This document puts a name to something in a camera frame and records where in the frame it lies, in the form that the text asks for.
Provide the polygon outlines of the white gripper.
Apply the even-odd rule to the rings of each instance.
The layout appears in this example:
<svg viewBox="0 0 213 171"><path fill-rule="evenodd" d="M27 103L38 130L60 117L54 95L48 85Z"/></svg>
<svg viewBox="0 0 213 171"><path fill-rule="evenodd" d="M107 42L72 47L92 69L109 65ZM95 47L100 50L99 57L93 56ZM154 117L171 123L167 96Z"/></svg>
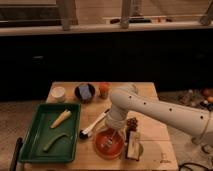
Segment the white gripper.
<svg viewBox="0 0 213 171"><path fill-rule="evenodd" d="M106 116L106 126L115 130L122 129L126 124L127 114L127 110L111 107Z"/></svg>

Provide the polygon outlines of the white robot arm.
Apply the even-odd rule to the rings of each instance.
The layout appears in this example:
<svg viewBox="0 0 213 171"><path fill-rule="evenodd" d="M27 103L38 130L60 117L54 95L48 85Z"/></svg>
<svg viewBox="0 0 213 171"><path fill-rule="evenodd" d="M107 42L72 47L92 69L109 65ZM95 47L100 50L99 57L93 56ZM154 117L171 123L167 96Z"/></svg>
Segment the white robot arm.
<svg viewBox="0 0 213 171"><path fill-rule="evenodd" d="M122 128L128 112L135 111L200 137L206 143L213 141L213 112L142 97L134 83L113 88L110 101L106 124L113 129Z"/></svg>

